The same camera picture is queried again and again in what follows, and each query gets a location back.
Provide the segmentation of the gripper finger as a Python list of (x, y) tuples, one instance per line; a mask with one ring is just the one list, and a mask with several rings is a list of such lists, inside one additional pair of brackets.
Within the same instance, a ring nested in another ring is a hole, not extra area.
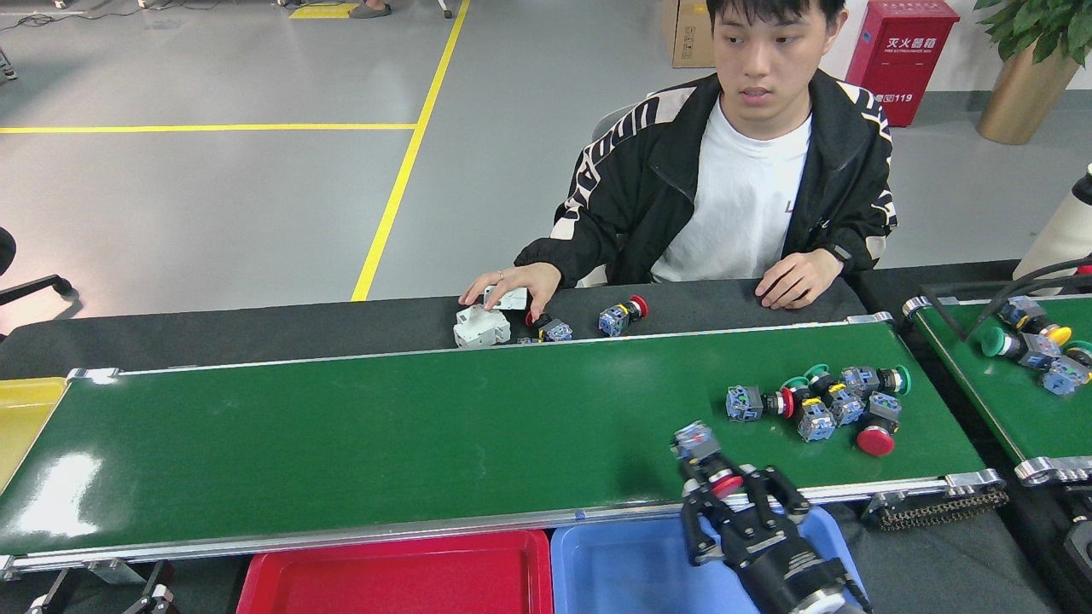
[(27, 614), (63, 613), (73, 594), (73, 571), (62, 569), (47, 592), (32, 600)]
[(174, 594), (168, 582), (174, 576), (174, 567), (165, 560), (157, 562), (149, 572), (147, 583), (144, 585), (141, 594), (136, 598), (124, 614), (130, 613), (176, 613)]

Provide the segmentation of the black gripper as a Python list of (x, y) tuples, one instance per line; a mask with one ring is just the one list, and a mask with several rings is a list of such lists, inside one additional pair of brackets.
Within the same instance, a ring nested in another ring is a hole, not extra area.
[[(736, 467), (741, 489), (752, 503), (729, 521), (712, 487), (698, 479), (682, 483), (682, 536), (691, 566), (724, 562), (760, 613), (835, 613), (855, 601), (854, 578), (841, 559), (823, 559), (795, 524), (812, 505), (776, 467)], [(769, 504), (775, 497), (782, 513)], [(715, 529), (707, 532), (702, 520)], [(776, 524), (772, 531), (740, 524)]]

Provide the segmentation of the person's left hand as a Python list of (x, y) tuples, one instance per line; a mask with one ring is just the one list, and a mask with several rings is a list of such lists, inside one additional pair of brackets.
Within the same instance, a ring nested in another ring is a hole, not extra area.
[(791, 253), (767, 269), (753, 296), (769, 310), (802, 310), (831, 287), (843, 268), (826, 249)]

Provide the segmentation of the person's right hand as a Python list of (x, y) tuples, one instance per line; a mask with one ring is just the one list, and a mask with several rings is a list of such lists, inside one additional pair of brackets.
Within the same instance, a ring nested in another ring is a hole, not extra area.
[(533, 320), (542, 317), (547, 304), (561, 284), (561, 272), (549, 262), (534, 262), (522, 267), (495, 269), (477, 276), (459, 297), (459, 304), (475, 304), (484, 291), (492, 285), (491, 295), (483, 303), (484, 310), (494, 310), (502, 297), (519, 288), (527, 290), (530, 314)]

